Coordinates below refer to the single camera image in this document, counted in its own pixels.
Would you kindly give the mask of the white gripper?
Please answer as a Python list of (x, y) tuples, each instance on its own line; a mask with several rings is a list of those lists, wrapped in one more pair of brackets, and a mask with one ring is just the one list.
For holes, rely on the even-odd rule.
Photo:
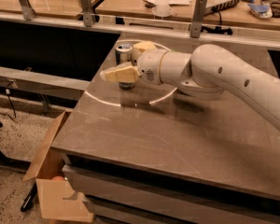
[(131, 62), (121, 63), (117, 66), (101, 71), (100, 77), (103, 81), (125, 83), (134, 83), (141, 77), (147, 83), (160, 85), (161, 60), (166, 53), (166, 49), (147, 50), (137, 59), (138, 68), (133, 66)]

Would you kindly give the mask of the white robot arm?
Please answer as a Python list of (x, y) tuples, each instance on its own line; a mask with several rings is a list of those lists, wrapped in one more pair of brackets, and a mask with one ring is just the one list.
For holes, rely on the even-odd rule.
[(121, 63), (103, 70), (108, 82), (169, 84), (183, 93), (213, 99), (229, 91), (280, 131), (280, 79), (246, 63), (228, 50), (200, 45), (192, 53), (149, 49), (136, 64)]

